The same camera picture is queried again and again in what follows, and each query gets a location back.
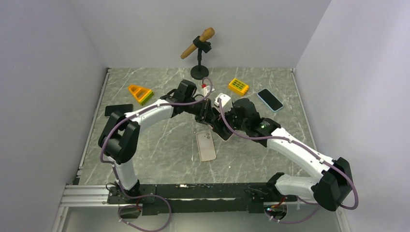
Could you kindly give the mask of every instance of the wooden microphone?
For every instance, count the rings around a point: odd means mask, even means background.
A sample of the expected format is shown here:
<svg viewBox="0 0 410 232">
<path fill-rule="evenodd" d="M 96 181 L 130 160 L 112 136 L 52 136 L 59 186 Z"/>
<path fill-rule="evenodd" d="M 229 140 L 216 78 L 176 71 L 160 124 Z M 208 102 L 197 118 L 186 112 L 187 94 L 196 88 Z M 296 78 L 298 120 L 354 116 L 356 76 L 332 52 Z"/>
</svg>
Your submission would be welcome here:
<svg viewBox="0 0 410 232">
<path fill-rule="evenodd" d="M 213 28 L 208 28 L 205 29 L 204 32 L 202 33 L 202 35 L 199 37 L 199 40 L 201 42 L 205 42 L 207 40 L 209 40 L 210 38 L 212 38 L 212 36 L 214 36 L 215 31 Z M 181 59 L 185 59 L 187 56 L 189 56 L 193 51 L 195 51 L 195 49 L 197 49 L 197 47 L 194 44 L 191 44 L 191 46 L 189 46 L 181 55 Z"/>
</svg>

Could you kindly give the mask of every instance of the phone case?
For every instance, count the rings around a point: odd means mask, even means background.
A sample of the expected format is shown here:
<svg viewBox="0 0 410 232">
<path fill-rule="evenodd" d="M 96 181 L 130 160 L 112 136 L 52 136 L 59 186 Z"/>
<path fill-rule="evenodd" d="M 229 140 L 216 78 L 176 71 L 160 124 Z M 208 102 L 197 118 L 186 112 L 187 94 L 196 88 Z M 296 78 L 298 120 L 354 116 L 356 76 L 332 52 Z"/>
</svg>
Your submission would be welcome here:
<svg viewBox="0 0 410 232">
<path fill-rule="evenodd" d="M 271 91 L 269 91 L 269 93 L 271 93 L 278 101 L 279 101 L 279 98 L 277 98 Z M 265 103 L 265 105 L 269 108 L 269 109 L 271 109 L 273 112 L 278 112 L 279 110 L 281 110 L 282 108 L 283 108 L 283 103 L 281 102 L 281 101 L 279 101 L 280 102 L 280 104 L 282 104 L 282 107 L 281 108 L 279 108 L 279 109 L 277 109 L 277 110 L 273 110 L 270 106 L 269 106 L 269 104 L 268 103 L 266 103 L 265 102 L 265 100 L 263 100 L 262 98 L 261 98 L 261 96 L 259 96 L 259 94 L 256 94 L 257 96 L 258 96 L 258 98 L 259 99 L 261 99 L 264 103 Z"/>
<path fill-rule="evenodd" d="M 210 131 L 196 133 L 196 142 L 198 143 L 199 159 L 201 161 L 210 161 L 217 158 Z"/>
</svg>

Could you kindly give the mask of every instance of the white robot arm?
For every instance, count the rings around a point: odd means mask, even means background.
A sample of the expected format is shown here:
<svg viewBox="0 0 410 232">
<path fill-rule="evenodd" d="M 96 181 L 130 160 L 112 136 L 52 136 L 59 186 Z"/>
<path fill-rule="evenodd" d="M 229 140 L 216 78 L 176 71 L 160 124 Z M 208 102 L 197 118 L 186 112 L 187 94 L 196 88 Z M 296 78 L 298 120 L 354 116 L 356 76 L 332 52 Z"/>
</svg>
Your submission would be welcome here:
<svg viewBox="0 0 410 232">
<path fill-rule="evenodd" d="M 139 133 L 159 121 L 172 118 L 182 112 L 193 114 L 197 122 L 210 125 L 212 131 L 223 140 L 232 136 L 234 130 L 244 131 L 249 137 L 253 137 L 255 142 L 285 155 L 310 175 L 310 177 L 299 177 L 277 173 L 266 183 L 276 194 L 315 199 L 324 208 L 335 211 L 351 191 L 346 179 L 330 168 L 335 166 L 351 179 L 349 163 L 343 158 L 334 160 L 307 147 L 277 122 L 259 117 L 254 104 L 248 99 L 232 102 L 227 95 L 219 94 L 214 103 L 215 107 L 209 99 L 191 105 L 181 104 L 194 102 L 192 96 L 195 91 L 194 83 L 183 80 L 178 89 L 174 89 L 152 105 L 125 115 L 113 113 L 110 116 L 99 139 L 101 147 L 113 126 L 126 117 L 135 116 L 119 128 L 124 130 L 122 136 L 114 133 L 109 138 L 104 151 L 105 155 L 115 163 L 117 182 L 122 183 L 128 195 L 139 194 L 139 180 L 132 164 Z"/>
</svg>

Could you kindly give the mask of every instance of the yellow toy block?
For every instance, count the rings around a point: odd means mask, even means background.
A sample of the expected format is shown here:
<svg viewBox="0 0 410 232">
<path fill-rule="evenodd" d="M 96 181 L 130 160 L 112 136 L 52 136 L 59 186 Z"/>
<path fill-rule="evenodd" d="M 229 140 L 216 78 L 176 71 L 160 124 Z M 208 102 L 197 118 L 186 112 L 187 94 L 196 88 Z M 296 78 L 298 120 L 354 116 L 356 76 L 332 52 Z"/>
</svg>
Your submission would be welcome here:
<svg viewBox="0 0 410 232">
<path fill-rule="evenodd" d="M 151 89 L 136 85 L 128 86 L 128 90 L 140 105 L 144 105 L 154 95 Z"/>
<path fill-rule="evenodd" d="M 242 81 L 234 78 L 228 85 L 228 89 L 232 90 L 234 93 L 237 93 L 241 96 L 249 90 L 249 86 Z"/>
</svg>

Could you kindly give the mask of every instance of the marble floor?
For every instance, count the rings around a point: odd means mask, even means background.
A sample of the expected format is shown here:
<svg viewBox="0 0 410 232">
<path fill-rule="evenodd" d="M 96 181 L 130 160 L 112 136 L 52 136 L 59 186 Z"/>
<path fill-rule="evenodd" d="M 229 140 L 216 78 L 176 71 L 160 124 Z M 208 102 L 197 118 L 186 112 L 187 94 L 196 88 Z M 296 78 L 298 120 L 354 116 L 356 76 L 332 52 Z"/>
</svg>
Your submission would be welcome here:
<svg viewBox="0 0 410 232">
<path fill-rule="evenodd" d="M 261 117 L 277 121 L 294 137 L 313 147 L 306 117 L 289 69 L 271 68 L 209 68 L 216 91 L 214 99 L 223 92 L 233 101 L 241 98 L 228 89 L 234 78 L 249 85 L 244 98 L 254 102 Z M 98 185 L 114 181 L 111 166 L 100 163 L 100 148 L 97 140 L 108 120 L 105 107 L 132 103 L 134 110 L 141 106 L 127 90 L 131 84 L 153 90 L 154 96 L 148 104 L 156 101 L 182 79 L 191 80 L 189 68 L 140 68 L 112 69 L 109 75 L 97 119 L 92 130 L 86 152 L 80 185 Z M 257 97 L 257 92 L 269 89 L 280 99 L 284 108 L 272 112 Z M 145 130 L 139 137 L 138 149 L 133 157 L 135 172 L 143 184 L 171 183 L 238 183 L 265 182 L 276 172 L 295 176 L 308 176 L 299 166 L 284 155 L 266 149 L 258 143 L 232 136 L 224 142 L 212 133 L 217 158 L 201 162 L 195 134 L 210 131 L 206 125 L 198 124 L 193 115 L 182 113 L 174 118 L 157 123 Z"/>
</svg>

